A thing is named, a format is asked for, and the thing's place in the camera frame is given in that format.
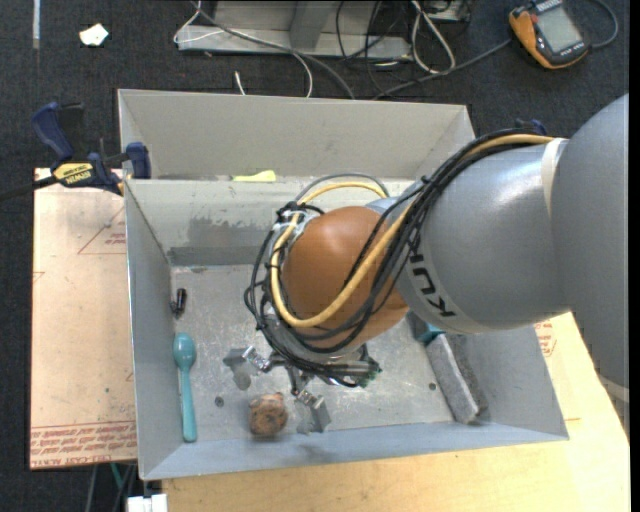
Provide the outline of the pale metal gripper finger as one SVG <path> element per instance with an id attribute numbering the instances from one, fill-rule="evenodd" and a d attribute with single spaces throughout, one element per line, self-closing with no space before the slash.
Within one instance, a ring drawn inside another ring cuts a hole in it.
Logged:
<path id="1" fill-rule="evenodd" d="M 254 346 L 231 349 L 223 358 L 223 364 L 231 370 L 233 381 L 242 391 L 251 386 L 254 376 L 268 373 L 273 367 L 272 361 L 261 356 Z"/>
<path id="2" fill-rule="evenodd" d="M 299 418 L 296 430 L 300 434 L 323 433 L 331 423 L 331 417 L 322 396 L 306 390 L 295 395 L 295 409 Z"/>

